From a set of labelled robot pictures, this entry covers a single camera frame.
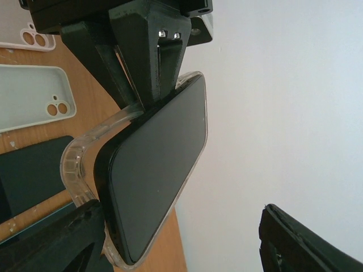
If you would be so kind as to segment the dark green phone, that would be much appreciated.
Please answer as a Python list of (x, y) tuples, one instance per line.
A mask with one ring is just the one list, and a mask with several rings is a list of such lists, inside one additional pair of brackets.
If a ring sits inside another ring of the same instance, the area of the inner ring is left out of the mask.
[(33, 223), (32, 225), (26, 227), (25, 229), (19, 231), (18, 233), (13, 234), (10, 237), (1, 241), (1, 248), (7, 247), (11, 244), (15, 244), (18, 241), (24, 240), (32, 236), (34, 233), (41, 231), (43, 228), (63, 218), (64, 216), (74, 211), (75, 209), (76, 209), (75, 204), (68, 203), (64, 207), (59, 208), (58, 210), (40, 219), (39, 221)]

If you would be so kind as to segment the clear transparent phone case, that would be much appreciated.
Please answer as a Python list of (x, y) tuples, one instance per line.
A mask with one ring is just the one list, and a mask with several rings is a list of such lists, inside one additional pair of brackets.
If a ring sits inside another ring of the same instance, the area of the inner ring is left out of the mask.
[[(178, 87), (180, 87), (194, 73), (200, 73), (203, 75), (203, 73), (199, 71), (194, 71), (180, 76), (177, 80), (175, 89), (172, 90), (171, 93), (174, 92)], [(147, 111), (148, 110), (144, 110), (139, 103), (129, 105), (100, 123), (92, 130), (86, 132), (84, 135), (74, 139), (67, 146), (62, 155), (60, 163), (60, 174), (62, 182), (64, 183), (67, 191), (70, 193), (71, 198), (76, 206), (81, 206), (93, 199), (100, 202), (94, 179), (94, 163), (98, 152), (108, 140), (110, 140), (117, 133), (121, 132), (122, 129), (125, 129), (133, 119), (141, 116)], [(150, 249), (152, 248), (158, 235), (160, 234), (165, 222), (172, 213), (174, 206), (176, 205), (178, 198), (180, 197), (188, 180), (185, 182), (177, 199), (174, 201), (172, 208), (169, 210), (167, 216), (162, 222), (157, 234), (153, 237), (150, 245), (147, 247), (146, 252), (142, 255), (141, 259), (134, 265), (127, 265), (122, 260), (111, 240), (106, 226), (106, 222), (104, 223), (105, 240), (103, 244), (103, 252), (113, 266), (116, 266), (123, 270), (134, 270), (135, 268), (141, 266), (141, 264), (146, 259), (148, 253), (150, 252)]]

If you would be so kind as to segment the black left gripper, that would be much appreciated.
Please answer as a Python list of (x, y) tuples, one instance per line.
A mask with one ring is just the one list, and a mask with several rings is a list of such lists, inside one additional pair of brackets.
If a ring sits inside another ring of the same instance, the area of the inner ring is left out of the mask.
[[(137, 98), (148, 109), (166, 97), (176, 86), (187, 44), (213, 40), (212, 1), (18, 3), (30, 13), (37, 31), (60, 33), (62, 42), (121, 109)], [(109, 20), (132, 86), (116, 55)]]

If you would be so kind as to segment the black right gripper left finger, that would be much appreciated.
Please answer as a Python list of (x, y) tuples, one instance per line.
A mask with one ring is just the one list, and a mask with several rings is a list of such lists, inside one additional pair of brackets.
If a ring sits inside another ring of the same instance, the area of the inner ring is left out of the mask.
[(103, 210), (93, 199), (1, 248), (1, 271), (105, 271), (104, 240)]

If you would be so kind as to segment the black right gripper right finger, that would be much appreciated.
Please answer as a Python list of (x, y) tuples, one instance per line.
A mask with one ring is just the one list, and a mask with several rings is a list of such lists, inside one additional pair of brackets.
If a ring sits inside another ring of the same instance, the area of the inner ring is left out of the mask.
[(345, 254), (274, 204), (263, 209), (259, 225), (264, 271), (362, 271)]

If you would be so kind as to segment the dark grey phone corner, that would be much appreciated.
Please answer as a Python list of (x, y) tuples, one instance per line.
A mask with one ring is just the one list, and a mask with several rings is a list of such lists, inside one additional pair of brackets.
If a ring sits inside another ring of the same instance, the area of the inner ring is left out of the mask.
[(194, 73), (100, 149), (94, 179), (118, 254), (136, 264), (172, 208), (207, 139), (206, 86)]

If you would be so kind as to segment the cream white phone case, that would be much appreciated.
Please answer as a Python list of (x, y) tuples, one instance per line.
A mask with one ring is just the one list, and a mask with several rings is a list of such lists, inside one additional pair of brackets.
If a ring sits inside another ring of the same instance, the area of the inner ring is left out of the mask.
[(1, 64), (1, 133), (72, 118), (76, 112), (63, 69)]

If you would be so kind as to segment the black phone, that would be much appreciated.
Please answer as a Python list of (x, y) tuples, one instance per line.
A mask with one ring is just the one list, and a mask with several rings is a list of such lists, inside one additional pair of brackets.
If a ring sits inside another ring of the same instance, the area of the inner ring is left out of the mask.
[(1, 154), (1, 223), (65, 190), (60, 175), (63, 136)]

